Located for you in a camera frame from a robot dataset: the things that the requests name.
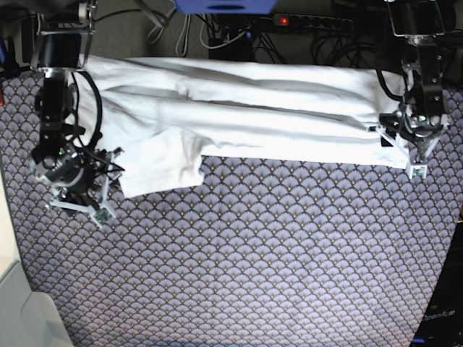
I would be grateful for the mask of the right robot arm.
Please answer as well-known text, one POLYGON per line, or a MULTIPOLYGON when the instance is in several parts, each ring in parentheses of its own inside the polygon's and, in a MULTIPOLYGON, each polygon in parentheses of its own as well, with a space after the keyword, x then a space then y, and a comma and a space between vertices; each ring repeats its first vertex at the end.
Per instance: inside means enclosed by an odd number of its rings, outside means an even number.
POLYGON ((59 12, 41 16, 31 69, 44 74, 35 98, 40 120, 38 145, 29 167, 35 179, 51 190, 49 205, 67 214, 85 213, 99 227, 115 217, 109 188, 123 168, 115 164, 121 148, 98 150, 102 138, 103 105, 93 78, 84 70, 93 38, 96 1, 71 1, 59 12), (96 104, 90 140, 82 141, 79 124, 80 90, 76 75, 89 84, 96 104))

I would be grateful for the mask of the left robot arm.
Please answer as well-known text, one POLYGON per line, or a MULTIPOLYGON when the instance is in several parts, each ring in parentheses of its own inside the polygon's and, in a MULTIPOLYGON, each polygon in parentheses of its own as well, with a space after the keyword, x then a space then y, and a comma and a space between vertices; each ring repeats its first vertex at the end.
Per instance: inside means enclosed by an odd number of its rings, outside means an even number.
POLYGON ((437 1, 387 1, 386 6, 392 34, 407 44, 401 62, 404 90, 392 93, 381 69, 375 70, 385 94, 399 105, 382 113, 373 131, 407 159, 410 179, 424 179, 428 157, 449 126, 438 52, 446 31, 437 1))

